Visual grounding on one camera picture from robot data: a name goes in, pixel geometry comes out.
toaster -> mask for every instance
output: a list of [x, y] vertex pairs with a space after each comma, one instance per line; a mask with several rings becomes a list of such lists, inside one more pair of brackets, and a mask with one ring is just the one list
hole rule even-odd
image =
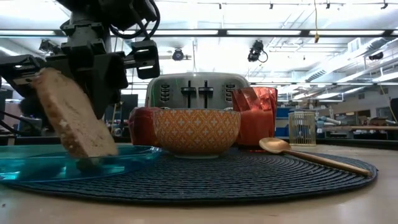
[[148, 84], [145, 106], [167, 108], [232, 107], [232, 91], [250, 87], [238, 74], [195, 72], [161, 75]]

teal plastic plate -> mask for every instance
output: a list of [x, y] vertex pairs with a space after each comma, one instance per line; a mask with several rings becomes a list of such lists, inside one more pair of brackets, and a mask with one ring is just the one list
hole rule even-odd
[[0, 146], [1, 182], [44, 182], [122, 174], [154, 162], [161, 149], [118, 146], [118, 156], [71, 158], [61, 145]]

red object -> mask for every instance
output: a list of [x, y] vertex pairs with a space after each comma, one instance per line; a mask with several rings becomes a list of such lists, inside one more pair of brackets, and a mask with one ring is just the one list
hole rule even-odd
[[157, 110], [160, 108], [142, 107], [134, 108], [130, 113], [129, 130], [132, 144], [160, 147], [154, 130], [153, 114]]
[[260, 139], [274, 137], [277, 97], [277, 90], [269, 87], [233, 91], [233, 109], [242, 114], [237, 144], [257, 146]]

toaster slot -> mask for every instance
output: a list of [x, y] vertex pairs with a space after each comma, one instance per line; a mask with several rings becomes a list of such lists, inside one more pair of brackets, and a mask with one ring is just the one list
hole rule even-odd
[[187, 100], [187, 107], [191, 108], [191, 96], [194, 95], [197, 92], [197, 89], [195, 87], [191, 87], [191, 81], [188, 81], [188, 87], [181, 87], [181, 93], [183, 95], [186, 95], [188, 100]]
[[213, 87], [208, 87], [208, 82], [205, 80], [205, 87], [199, 87], [199, 94], [202, 94], [205, 99], [205, 108], [208, 107], [208, 98], [213, 94]]

round woven placemat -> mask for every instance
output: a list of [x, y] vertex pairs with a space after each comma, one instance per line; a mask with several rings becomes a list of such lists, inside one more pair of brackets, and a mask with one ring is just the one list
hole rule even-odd
[[368, 163], [317, 154], [373, 172], [364, 177], [290, 156], [231, 153], [217, 159], [165, 155], [152, 167], [97, 179], [19, 183], [10, 187], [83, 199], [142, 203], [269, 202], [357, 189], [377, 169]]

